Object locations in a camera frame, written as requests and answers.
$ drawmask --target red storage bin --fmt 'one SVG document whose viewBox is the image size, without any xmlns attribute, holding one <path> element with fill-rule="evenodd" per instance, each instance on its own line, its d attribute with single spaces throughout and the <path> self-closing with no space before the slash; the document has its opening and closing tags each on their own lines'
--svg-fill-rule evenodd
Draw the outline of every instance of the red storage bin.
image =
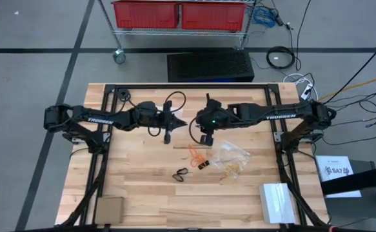
<svg viewBox="0 0 376 232">
<path fill-rule="evenodd" d="M 116 1 L 118 28 L 176 28 L 177 4 L 173 2 Z"/>
<path fill-rule="evenodd" d="M 242 3 L 182 3 L 182 28 L 240 31 L 244 11 Z"/>
</svg>

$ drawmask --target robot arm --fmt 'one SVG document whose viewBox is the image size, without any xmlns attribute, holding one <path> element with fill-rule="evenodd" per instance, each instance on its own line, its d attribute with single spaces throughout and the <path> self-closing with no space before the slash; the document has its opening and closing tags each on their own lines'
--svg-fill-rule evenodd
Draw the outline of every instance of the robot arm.
<svg viewBox="0 0 376 232">
<path fill-rule="evenodd" d="M 171 111 L 172 102 L 164 103 L 163 111 L 159 111 L 155 103 L 142 102 L 137 106 L 117 113 L 93 110 L 83 106 L 69 106 L 67 104 L 51 106 L 45 110 L 44 127 L 50 133 L 63 131 L 63 137 L 70 142 L 74 139 L 85 141 L 90 153 L 102 153 L 105 142 L 110 135 L 100 131 L 90 131 L 78 122 L 93 122 L 107 124 L 118 130 L 131 131 L 138 127 L 165 129 L 164 143 L 169 144 L 170 132 L 186 123 L 178 119 Z"/>
<path fill-rule="evenodd" d="M 212 146 L 213 132 L 232 128 L 246 128 L 262 121 L 301 118 L 303 121 L 292 131 L 281 135 L 283 150 L 296 149 L 298 142 L 313 130 L 323 130 L 331 125 L 336 112 L 315 101 L 302 101 L 297 104 L 259 106 L 254 103 L 230 104 L 227 109 L 222 104 L 206 96 L 206 107 L 195 118 L 201 132 L 200 144 Z"/>
</svg>

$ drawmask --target clear plastic bag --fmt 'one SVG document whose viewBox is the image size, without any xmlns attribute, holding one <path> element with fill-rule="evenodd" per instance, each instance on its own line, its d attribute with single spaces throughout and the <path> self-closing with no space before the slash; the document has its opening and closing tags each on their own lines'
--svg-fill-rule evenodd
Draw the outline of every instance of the clear plastic bag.
<svg viewBox="0 0 376 232">
<path fill-rule="evenodd" d="M 222 170 L 227 177 L 238 179 L 251 155 L 240 147 L 223 141 L 220 150 L 209 160 L 212 166 Z"/>
</svg>

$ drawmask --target butcher block tabletop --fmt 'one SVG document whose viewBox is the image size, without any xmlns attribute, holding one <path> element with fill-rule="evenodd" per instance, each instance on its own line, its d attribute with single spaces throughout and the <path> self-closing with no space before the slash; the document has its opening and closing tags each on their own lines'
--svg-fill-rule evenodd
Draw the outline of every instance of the butcher block tabletop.
<svg viewBox="0 0 376 232">
<path fill-rule="evenodd" d="M 233 103 L 257 103 L 266 106 L 264 90 L 253 88 L 229 88 L 233 84 L 221 84 L 226 88 L 132 88 L 129 89 L 134 104 L 153 101 L 163 106 L 165 98 L 174 91 L 186 95 L 186 104 L 175 115 L 189 123 L 196 113 L 206 106 L 206 94 L 221 101 L 225 108 Z M 293 83 L 279 83 L 283 104 L 299 101 Z M 89 84 L 84 107 L 101 109 L 105 84 Z M 174 107 L 183 103 L 183 96 L 175 94 L 171 100 Z M 117 110 L 122 102 L 118 101 Z M 124 110 L 131 108 L 125 104 Z M 286 120 L 288 130 L 292 130 L 300 119 Z M 81 123 L 89 130 L 97 125 Z M 199 140 L 202 133 L 192 128 L 193 136 Z M 157 137 L 148 134 L 147 128 L 136 128 L 125 132 L 113 128 L 106 177 L 104 197 L 124 197 L 124 217 L 120 224 L 111 227 L 168 227 L 168 228 L 278 228 L 278 224 L 267 224 L 262 215 L 259 186 L 280 182 L 270 123 L 261 122 L 249 128 L 218 130 L 214 133 L 214 144 L 206 147 L 196 144 L 189 136 L 188 127 L 177 128 L 172 132 L 171 143 L 163 143 L 162 133 Z M 191 167 L 192 156 L 189 147 L 210 158 L 228 141 L 251 157 L 237 180 L 225 177 L 223 171 L 208 166 L 200 170 Z M 75 145 L 73 150 L 85 148 L 86 144 Z M 312 154 L 308 144 L 300 144 L 299 149 Z M 84 195 L 86 180 L 92 155 L 81 150 L 72 155 L 68 167 L 63 194 L 55 223 L 65 221 Z M 325 222 L 328 214 L 314 160 L 311 157 L 294 153 L 295 167 L 301 194 L 311 208 Z M 101 155 L 96 174 L 100 167 Z M 177 182 L 172 175 L 178 169 L 187 168 L 184 182 Z M 95 196 L 88 210 L 87 224 L 92 221 Z M 298 220 L 294 203 L 295 218 Z"/>
</svg>

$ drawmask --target orange tool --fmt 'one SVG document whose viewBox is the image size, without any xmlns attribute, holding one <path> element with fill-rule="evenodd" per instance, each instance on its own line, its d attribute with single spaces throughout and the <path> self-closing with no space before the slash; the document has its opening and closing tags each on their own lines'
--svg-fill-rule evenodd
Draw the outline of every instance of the orange tool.
<svg viewBox="0 0 376 232">
<path fill-rule="evenodd" d="M 190 155 L 192 156 L 192 160 L 190 161 L 190 165 L 193 168 L 196 168 L 197 166 L 206 162 L 206 159 L 202 155 L 198 154 L 195 149 L 193 149 L 190 145 L 188 147 L 189 147 Z"/>
</svg>

